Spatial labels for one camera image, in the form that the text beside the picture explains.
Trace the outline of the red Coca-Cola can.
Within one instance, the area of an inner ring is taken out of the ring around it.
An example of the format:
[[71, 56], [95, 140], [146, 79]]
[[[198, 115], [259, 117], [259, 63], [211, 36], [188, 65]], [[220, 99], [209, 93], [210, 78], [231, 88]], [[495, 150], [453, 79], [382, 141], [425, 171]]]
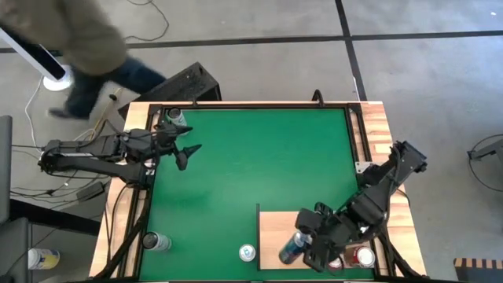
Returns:
[[376, 256], [369, 247], [355, 246], [345, 251], [344, 260], [351, 268], [372, 268], [374, 267]]

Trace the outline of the green table mat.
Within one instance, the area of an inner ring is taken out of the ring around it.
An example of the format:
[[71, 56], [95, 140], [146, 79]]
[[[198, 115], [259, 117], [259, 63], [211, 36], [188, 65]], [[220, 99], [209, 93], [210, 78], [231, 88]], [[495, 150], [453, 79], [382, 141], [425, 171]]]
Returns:
[[157, 168], [151, 231], [172, 241], [142, 256], [143, 281], [319, 279], [311, 270], [259, 270], [238, 255], [256, 244], [256, 212], [339, 208], [357, 189], [344, 110], [185, 111], [196, 146], [180, 171], [165, 156]]

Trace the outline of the black perforated box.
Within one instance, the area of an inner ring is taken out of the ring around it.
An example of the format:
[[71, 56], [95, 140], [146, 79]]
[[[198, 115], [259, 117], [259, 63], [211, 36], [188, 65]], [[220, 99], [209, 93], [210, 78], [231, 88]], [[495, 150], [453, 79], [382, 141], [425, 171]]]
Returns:
[[200, 62], [195, 62], [148, 93], [141, 94], [134, 102], [221, 100], [222, 95], [217, 80]]

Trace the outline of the white yellow can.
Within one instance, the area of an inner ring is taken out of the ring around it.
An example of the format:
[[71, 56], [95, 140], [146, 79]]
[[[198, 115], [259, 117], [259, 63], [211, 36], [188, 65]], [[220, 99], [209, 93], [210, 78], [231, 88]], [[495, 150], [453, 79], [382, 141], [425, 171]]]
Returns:
[[60, 261], [61, 254], [58, 250], [31, 248], [28, 251], [29, 270], [50, 270]]

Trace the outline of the black box orange-striped edge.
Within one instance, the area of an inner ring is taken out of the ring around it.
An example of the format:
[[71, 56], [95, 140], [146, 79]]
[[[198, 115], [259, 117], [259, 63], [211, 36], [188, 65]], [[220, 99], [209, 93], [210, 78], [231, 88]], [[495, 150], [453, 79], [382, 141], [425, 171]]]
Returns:
[[455, 258], [457, 279], [468, 283], [503, 283], [503, 260]]

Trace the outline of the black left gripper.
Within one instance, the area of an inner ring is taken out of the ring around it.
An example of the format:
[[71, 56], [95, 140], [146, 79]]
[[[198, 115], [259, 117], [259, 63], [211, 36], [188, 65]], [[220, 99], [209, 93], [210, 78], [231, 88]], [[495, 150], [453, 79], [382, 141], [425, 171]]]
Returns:
[[178, 150], [175, 144], [177, 136], [187, 135], [192, 128], [187, 126], [175, 126], [172, 123], [158, 123], [154, 126], [155, 132], [152, 134], [154, 157], [164, 155], [175, 155], [175, 163], [179, 170], [185, 170], [188, 160], [202, 145], [184, 147]]

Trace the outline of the wooden board tray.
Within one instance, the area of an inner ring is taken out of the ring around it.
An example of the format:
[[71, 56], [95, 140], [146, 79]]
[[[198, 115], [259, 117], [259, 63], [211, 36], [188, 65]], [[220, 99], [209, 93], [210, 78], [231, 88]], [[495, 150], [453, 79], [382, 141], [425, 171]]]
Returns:
[[[296, 211], [263, 211], [258, 209], [258, 236], [255, 250], [257, 251], [256, 259], [258, 261], [259, 270], [309, 270], [310, 268], [303, 263], [303, 255], [296, 259], [293, 264], [286, 265], [279, 260], [279, 252], [285, 246], [286, 242], [296, 232], [294, 227], [298, 213]], [[355, 246], [366, 246], [376, 252], [371, 244], [367, 241], [361, 244], [350, 244], [345, 248]], [[340, 254], [343, 260], [345, 269], [363, 269], [351, 268], [344, 260], [345, 251]], [[374, 267], [378, 264], [377, 256]]]

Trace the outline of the person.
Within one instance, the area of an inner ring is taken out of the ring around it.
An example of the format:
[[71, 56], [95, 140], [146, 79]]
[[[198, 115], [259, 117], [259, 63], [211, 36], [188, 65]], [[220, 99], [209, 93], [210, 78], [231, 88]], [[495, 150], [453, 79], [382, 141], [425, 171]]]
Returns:
[[48, 109], [51, 116], [88, 120], [108, 82], [143, 95], [166, 81], [128, 53], [96, 0], [0, 0], [0, 25], [61, 52], [70, 65], [74, 85], [62, 107]]

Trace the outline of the white Celsius Tropical Vibe can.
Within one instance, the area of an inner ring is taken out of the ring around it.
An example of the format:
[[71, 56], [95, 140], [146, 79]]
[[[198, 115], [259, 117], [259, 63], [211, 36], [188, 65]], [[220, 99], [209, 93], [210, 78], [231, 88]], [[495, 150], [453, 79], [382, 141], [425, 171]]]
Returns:
[[142, 247], [149, 251], [167, 251], [171, 247], [171, 239], [157, 232], [148, 232], [142, 238]]

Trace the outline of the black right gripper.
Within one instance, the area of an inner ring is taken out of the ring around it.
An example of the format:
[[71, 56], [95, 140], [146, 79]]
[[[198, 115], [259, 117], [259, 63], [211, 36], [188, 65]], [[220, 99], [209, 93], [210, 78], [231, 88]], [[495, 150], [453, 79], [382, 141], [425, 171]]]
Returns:
[[313, 240], [304, 250], [303, 263], [317, 272], [324, 272], [334, 260], [330, 246], [348, 245], [354, 236], [354, 223], [347, 217], [330, 211], [324, 213], [302, 208], [297, 215], [295, 227], [310, 235]]

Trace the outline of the black power adapter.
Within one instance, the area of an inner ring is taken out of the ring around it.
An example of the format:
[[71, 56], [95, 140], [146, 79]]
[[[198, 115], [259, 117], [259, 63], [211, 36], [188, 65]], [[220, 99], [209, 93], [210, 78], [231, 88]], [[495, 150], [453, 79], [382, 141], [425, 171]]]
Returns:
[[97, 196], [100, 196], [105, 191], [105, 184], [103, 182], [95, 182], [91, 186], [87, 186], [86, 188], [77, 192], [77, 201], [85, 202], [87, 200], [91, 200]]

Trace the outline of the grey round-base stand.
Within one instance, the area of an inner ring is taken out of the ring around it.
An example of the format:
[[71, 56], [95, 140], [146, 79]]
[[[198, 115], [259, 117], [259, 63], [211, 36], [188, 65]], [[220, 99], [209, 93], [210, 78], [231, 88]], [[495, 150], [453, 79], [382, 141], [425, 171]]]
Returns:
[[[485, 141], [491, 139], [491, 138], [498, 138], [501, 137], [500, 140], [497, 140], [489, 145], [486, 145], [482, 147], [481, 149], [477, 149], [479, 145], [484, 143]], [[500, 160], [500, 163], [503, 165], [503, 134], [494, 134], [491, 136], [488, 136], [486, 138], [483, 138], [482, 140], [479, 140], [471, 150], [467, 151], [468, 155], [468, 167], [470, 169], [470, 172], [472, 173], [472, 176], [475, 178], [475, 180], [485, 188], [492, 190], [497, 193], [503, 193], [503, 189], [497, 189], [492, 186], [487, 185], [475, 172], [475, 169], [472, 166], [473, 161], [480, 161], [483, 157], [485, 156], [492, 156], [496, 155], [497, 158]]]

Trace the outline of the black metal table frame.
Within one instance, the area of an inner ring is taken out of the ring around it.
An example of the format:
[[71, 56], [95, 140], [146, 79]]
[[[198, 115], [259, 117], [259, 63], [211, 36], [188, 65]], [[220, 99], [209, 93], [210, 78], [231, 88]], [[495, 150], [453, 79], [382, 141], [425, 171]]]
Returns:
[[[187, 101], [179, 103], [185, 111], [207, 110], [266, 110], [266, 109], [336, 109], [344, 110], [351, 143], [351, 154], [355, 162], [360, 159], [383, 161], [391, 151], [391, 134], [384, 113], [384, 107], [376, 101], [367, 102], [327, 102], [319, 105], [314, 101], [203, 101], [193, 105]], [[122, 181], [115, 179], [111, 183], [107, 199], [107, 211], [103, 216], [100, 233], [91, 263], [90, 274], [96, 275], [103, 270], [108, 253], [115, 252], [125, 238], [127, 221], [132, 207], [141, 208], [152, 201], [152, 191], [134, 194]], [[140, 278], [143, 251], [138, 242], [130, 246], [126, 259], [126, 275]], [[302, 280], [261, 280], [261, 281], [327, 281], [330, 274], [320, 273], [319, 279]], [[182, 280], [182, 281], [249, 281], [249, 280]]]

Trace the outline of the white stand black stripe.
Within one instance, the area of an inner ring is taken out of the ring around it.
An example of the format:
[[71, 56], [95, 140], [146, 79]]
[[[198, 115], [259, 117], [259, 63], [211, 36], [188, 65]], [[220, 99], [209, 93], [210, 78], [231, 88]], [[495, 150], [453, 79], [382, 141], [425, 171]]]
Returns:
[[26, 42], [18, 35], [1, 27], [0, 39], [42, 74], [42, 84], [47, 90], [62, 91], [73, 85], [71, 67], [61, 64], [43, 46]]

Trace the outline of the blue silver Red Bull can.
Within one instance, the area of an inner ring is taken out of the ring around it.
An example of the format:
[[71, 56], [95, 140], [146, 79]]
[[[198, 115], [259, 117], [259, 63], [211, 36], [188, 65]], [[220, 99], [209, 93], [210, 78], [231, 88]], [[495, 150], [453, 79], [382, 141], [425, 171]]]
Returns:
[[279, 260], [286, 265], [293, 264], [311, 244], [311, 235], [296, 231], [279, 252]]
[[251, 244], [243, 244], [239, 249], [239, 257], [243, 262], [251, 262], [256, 257], [255, 247]]

